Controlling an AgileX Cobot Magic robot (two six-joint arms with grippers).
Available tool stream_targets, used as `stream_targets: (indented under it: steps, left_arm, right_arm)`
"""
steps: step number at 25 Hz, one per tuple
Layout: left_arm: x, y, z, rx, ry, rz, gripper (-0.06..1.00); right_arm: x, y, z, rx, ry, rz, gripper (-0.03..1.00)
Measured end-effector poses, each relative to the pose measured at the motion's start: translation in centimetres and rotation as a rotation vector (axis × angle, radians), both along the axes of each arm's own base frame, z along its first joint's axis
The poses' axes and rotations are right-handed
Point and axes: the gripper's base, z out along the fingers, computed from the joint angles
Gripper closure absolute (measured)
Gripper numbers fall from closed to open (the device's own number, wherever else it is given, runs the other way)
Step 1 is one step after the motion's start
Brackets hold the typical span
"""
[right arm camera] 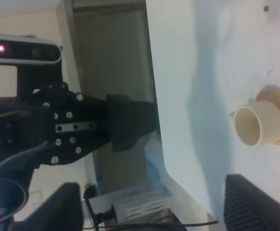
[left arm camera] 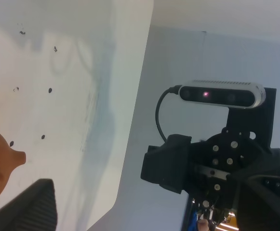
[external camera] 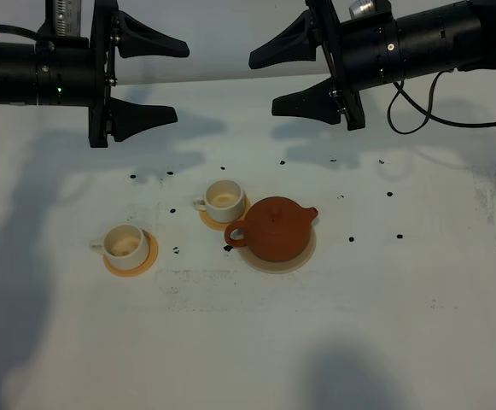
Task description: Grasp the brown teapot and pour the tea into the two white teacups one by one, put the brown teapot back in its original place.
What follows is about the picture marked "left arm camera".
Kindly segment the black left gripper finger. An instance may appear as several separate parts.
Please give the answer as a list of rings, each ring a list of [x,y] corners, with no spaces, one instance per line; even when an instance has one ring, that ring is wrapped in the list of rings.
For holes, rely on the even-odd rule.
[[[0,231],[54,231],[58,223],[52,179],[39,179],[0,209]]]

